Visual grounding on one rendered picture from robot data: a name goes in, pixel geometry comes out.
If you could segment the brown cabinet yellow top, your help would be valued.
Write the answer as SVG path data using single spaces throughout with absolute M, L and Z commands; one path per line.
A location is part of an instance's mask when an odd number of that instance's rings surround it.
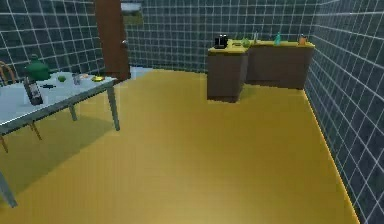
M 247 74 L 248 49 L 228 40 L 225 49 L 211 47 L 207 55 L 207 99 L 235 103 Z

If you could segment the brown room door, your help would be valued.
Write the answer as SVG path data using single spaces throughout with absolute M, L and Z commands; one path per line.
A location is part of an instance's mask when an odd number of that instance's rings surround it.
M 119 82 L 131 77 L 120 0 L 95 0 L 105 72 Z

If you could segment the framed wall picture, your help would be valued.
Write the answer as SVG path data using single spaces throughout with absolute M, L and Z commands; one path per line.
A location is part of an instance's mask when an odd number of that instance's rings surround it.
M 121 13 L 125 25 L 140 25 L 143 23 L 142 4 L 138 2 L 122 2 Z

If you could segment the grey metal table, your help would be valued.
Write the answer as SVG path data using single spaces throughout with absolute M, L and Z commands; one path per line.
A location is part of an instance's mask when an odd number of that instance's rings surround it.
M 65 76 L 66 81 L 60 82 L 59 76 Z M 70 110 L 72 120 L 76 121 L 75 105 L 102 92 L 107 92 L 114 127 L 116 131 L 119 131 L 120 123 L 114 91 L 114 84 L 118 80 L 106 76 L 105 80 L 101 82 L 93 82 L 92 77 L 94 75 L 82 79 L 80 85 L 75 85 L 70 72 L 56 72 L 48 80 L 37 81 L 43 103 L 36 106 L 30 103 L 23 83 L 0 88 L 0 137 L 66 108 Z M 45 84 L 56 87 L 53 89 L 42 88 L 41 85 Z

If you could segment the dark wine bottle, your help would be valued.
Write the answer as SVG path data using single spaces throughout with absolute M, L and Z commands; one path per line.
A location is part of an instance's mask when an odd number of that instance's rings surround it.
M 30 103 L 34 106 L 40 105 L 43 103 L 41 93 L 37 82 L 34 79 L 25 77 L 23 81 L 24 88 L 26 90 L 27 96 L 30 100 Z

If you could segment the green lidded pot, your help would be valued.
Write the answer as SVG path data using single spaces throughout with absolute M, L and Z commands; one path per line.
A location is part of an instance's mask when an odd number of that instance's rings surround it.
M 30 63 L 25 69 L 30 80 L 44 81 L 51 78 L 49 67 L 42 63 L 36 54 L 30 56 Z

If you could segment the long brown counter cabinet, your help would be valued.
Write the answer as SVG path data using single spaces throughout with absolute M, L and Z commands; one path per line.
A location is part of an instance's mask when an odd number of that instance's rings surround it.
M 302 90 L 315 45 L 292 41 L 258 40 L 248 48 L 248 68 L 245 82 L 251 85 Z

